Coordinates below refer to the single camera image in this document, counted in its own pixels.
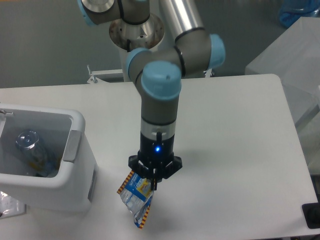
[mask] silver metal arm segment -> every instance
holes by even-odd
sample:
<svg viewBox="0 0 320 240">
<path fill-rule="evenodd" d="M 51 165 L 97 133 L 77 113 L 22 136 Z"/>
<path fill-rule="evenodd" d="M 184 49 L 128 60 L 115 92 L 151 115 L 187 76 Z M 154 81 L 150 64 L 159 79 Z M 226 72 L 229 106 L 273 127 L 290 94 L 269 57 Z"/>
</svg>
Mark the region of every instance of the silver metal arm segment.
<svg viewBox="0 0 320 240">
<path fill-rule="evenodd" d="M 173 152 L 181 77 L 220 66 L 226 54 L 219 36 L 205 31 L 193 0 L 160 2 L 171 23 L 175 45 L 155 52 L 146 48 L 131 51 L 128 47 L 131 52 L 125 70 L 141 96 L 140 150 L 129 157 L 128 165 L 140 177 L 150 180 L 152 190 L 163 178 L 182 168 L 181 158 Z M 137 26 L 144 26 L 150 15 L 149 1 L 143 0 L 114 0 L 110 9 L 100 15 L 92 16 L 89 9 L 85 12 L 95 23 L 120 17 L 126 24 Z"/>
</svg>

